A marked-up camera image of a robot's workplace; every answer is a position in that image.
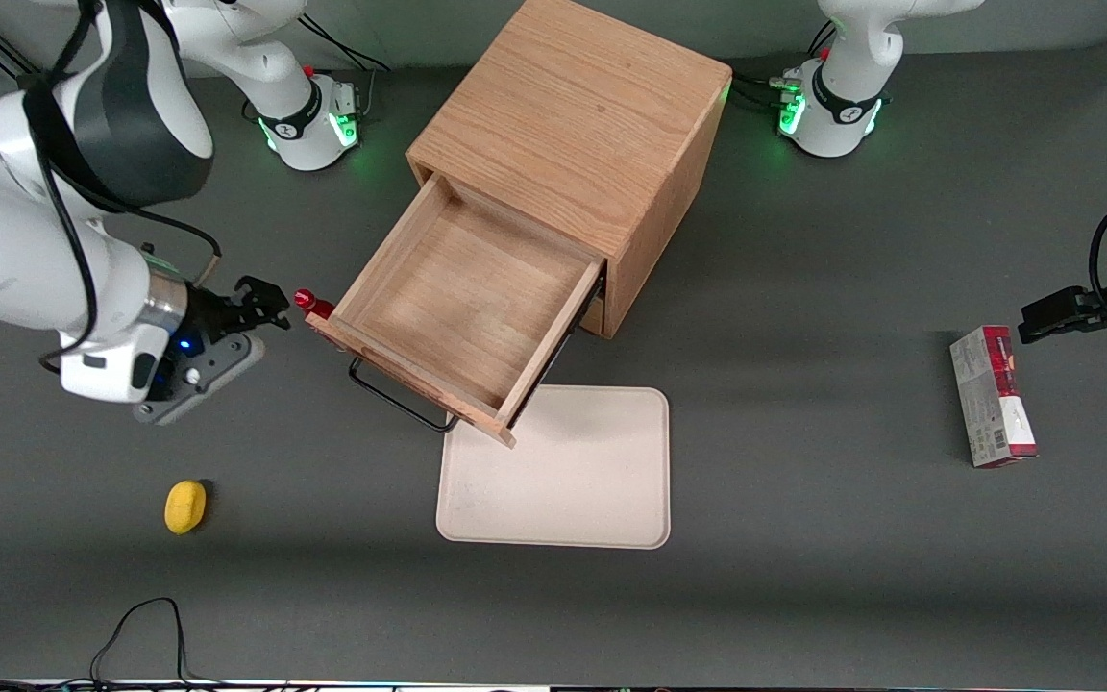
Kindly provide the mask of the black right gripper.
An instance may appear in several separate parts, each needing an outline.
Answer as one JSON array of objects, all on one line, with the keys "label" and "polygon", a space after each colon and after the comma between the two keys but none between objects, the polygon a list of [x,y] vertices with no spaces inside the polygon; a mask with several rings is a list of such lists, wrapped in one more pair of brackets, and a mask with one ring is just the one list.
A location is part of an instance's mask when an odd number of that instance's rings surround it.
[{"label": "black right gripper", "polygon": [[215,343],[259,327],[288,332],[288,308],[284,289],[254,276],[237,280],[234,297],[188,285],[184,318],[168,337],[157,366],[158,397],[175,397],[182,386],[210,391],[214,368],[219,364],[211,354]]}]

